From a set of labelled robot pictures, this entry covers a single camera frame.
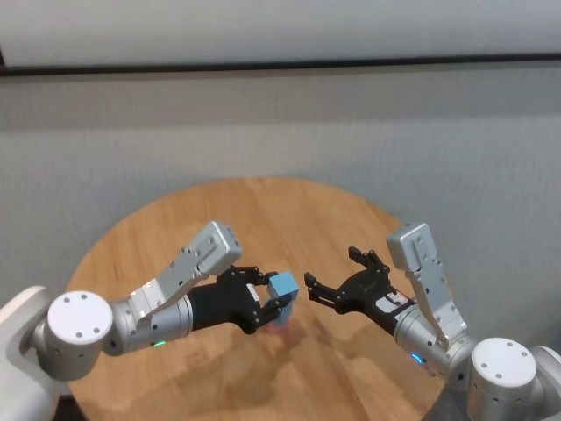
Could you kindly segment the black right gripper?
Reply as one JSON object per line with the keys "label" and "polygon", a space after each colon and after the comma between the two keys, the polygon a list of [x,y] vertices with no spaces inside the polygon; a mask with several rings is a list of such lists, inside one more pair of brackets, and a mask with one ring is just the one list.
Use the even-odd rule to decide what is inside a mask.
{"label": "black right gripper", "polygon": [[333,289],[319,282],[310,272],[303,276],[312,302],[335,308],[336,313],[359,312],[393,336],[400,315],[415,301],[389,281],[389,266],[382,262],[374,250],[362,252],[355,246],[348,248],[349,258],[365,267]]}

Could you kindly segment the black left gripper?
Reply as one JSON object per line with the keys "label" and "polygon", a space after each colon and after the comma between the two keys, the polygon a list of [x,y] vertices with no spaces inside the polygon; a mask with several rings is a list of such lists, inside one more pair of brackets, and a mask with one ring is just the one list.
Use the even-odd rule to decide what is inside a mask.
{"label": "black left gripper", "polygon": [[255,333],[282,313],[285,300],[276,298],[261,307],[249,287],[267,285],[277,272],[262,272],[258,267],[231,266],[213,283],[191,289],[192,331],[231,323],[245,334]]}

